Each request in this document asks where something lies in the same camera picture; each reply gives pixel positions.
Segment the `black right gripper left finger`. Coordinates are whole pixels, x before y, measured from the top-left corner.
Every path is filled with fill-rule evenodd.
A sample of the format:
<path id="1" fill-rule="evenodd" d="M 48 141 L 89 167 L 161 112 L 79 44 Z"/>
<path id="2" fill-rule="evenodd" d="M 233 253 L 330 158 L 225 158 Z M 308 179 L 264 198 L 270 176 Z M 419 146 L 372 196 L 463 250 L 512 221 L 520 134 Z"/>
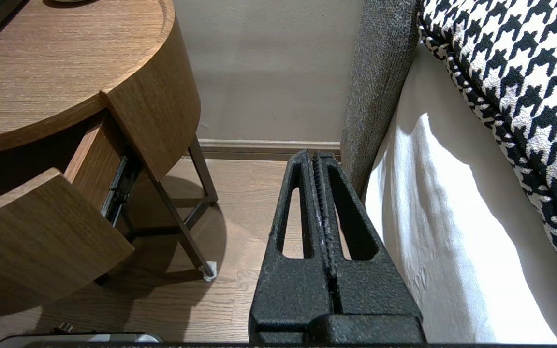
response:
<path id="1" fill-rule="evenodd" d="M 255 345 L 305 345 L 310 324 L 339 306 L 336 257 L 337 219 L 323 166 L 329 152 L 301 150 L 288 159 L 254 297 L 249 310 L 249 341 Z M 284 254 L 293 192 L 300 194 L 303 257 Z"/>

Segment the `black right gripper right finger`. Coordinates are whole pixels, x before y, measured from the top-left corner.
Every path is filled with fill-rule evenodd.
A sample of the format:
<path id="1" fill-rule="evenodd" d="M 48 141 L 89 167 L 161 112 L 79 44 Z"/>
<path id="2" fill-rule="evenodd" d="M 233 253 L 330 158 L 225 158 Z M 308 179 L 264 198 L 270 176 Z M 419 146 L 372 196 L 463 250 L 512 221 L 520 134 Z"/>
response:
<path id="1" fill-rule="evenodd" d="M 313 321 L 314 342 L 424 344 L 418 305 L 336 159 L 314 154 L 313 174 L 331 302 Z"/>

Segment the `white bed sheet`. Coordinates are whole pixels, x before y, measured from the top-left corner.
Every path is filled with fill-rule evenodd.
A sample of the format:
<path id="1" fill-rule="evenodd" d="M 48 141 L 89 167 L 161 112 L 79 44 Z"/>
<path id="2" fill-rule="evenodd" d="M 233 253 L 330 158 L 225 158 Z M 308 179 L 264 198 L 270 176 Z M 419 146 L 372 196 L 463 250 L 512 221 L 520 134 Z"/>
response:
<path id="1" fill-rule="evenodd" d="M 365 206 L 429 342 L 557 344 L 557 255 L 491 130 L 419 44 Z"/>

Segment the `dark metal table legs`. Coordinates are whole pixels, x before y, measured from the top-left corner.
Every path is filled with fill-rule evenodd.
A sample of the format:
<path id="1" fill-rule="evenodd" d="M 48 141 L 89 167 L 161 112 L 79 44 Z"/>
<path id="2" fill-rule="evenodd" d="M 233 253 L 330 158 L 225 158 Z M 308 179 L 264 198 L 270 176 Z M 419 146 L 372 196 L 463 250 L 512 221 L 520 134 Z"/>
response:
<path id="1" fill-rule="evenodd" d="M 203 152 L 199 145 L 199 139 L 194 136 L 189 147 L 188 153 L 194 164 L 197 176 L 203 185 L 204 196 L 197 205 L 195 205 L 186 218 L 181 218 L 177 212 L 176 205 L 174 205 L 172 198 L 167 194 L 164 186 L 161 182 L 152 179 L 151 183 L 155 191 L 161 197 L 161 202 L 164 207 L 168 210 L 170 216 L 172 216 L 175 224 L 172 226 L 161 226 L 152 228 L 136 228 L 133 226 L 130 217 L 128 216 L 128 211 L 126 210 L 126 205 L 121 212 L 117 222 L 122 220 L 128 229 L 128 233 L 125 234 L 126 240 L 132 243 L 134 240 L 143 237 L 151 236 L 163 236 L 163 235 L 175 235 L 179 240 L 180 245 L 183 247 L 189 260 L 192 262 L 194 269 L 181 271 L 184 276 L 184 281 L 195 281 L 198 279 L 203 279 L 206 282 L 212 282 L 217 275 L 217 264 L 213 261 L 207 261 L 192 236 L 190 235 L 190 230 L 198 222 L 201 216 L 207 211 L 209 207 L 216 205 L 218 202 L 218 194 L 216 192 L 214 181 L 211 178 L 207 163 L 205 161 Z"/>

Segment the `grey fabric headboard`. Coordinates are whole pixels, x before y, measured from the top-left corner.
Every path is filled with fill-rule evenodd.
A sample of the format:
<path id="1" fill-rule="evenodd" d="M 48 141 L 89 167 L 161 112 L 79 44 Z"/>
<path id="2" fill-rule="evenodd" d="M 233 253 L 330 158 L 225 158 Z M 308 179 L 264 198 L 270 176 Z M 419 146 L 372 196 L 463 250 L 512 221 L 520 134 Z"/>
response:
<path id="1" fill-rule="evenodd" d="M 418 43 L 419 0 L 363 0 L 340 144 L 342 168 L 362 197 Z"/>

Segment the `black white houndstooth pillow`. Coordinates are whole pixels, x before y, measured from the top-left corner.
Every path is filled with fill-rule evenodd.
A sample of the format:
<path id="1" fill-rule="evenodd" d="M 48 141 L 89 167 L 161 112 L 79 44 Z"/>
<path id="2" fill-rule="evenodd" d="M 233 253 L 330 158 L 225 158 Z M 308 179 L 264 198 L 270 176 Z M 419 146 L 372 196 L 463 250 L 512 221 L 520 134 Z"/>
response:
<path id="1" fill-rule="evenodd" d="M 557 254 L 557 0 L 419 0 L 416 19 Z"/>

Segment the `round wooden bedside table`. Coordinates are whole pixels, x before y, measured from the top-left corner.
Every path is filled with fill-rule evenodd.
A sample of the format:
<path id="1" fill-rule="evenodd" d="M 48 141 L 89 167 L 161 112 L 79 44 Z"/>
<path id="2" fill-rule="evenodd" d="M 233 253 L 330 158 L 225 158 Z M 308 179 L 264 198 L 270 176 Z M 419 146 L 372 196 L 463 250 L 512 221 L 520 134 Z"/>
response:
<path id="1" fill-rule="evenodd" d="M 103 109 L 155 180 L 184 154 L 201 102 L 172 0 L 29 0 L 0 31 L 0 151 Z"/>

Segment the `grey wall baseboard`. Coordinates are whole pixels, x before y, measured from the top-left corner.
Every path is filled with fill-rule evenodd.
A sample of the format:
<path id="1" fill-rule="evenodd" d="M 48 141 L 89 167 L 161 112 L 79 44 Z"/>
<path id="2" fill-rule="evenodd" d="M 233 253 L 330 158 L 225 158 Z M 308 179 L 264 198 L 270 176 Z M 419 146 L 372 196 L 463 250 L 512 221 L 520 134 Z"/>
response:
<path id="1" fill-rule="evenodd" d="M 339 142 L 199 139 L 199 145 L 206 159 L 286 161 L 307 148 L 310 153 L 329 152 L 341 160 Z"/>

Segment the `black drawer slide rail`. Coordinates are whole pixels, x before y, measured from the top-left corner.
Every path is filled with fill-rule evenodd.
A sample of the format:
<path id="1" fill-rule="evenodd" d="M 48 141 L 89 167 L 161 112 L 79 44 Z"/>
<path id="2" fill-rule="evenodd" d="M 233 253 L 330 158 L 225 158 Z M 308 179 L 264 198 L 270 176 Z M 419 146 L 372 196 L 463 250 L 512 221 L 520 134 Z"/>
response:
<path id="1" fill-rule="evenodd" d="M 121 215 L 122 210 L 128 203 L 133 186 L 139 173 L 142 171 L 140 161 L 133 155 L 121 157 L 113 181 L 110 184 L 106 199 L 100 214 L 114 227 Z"/>

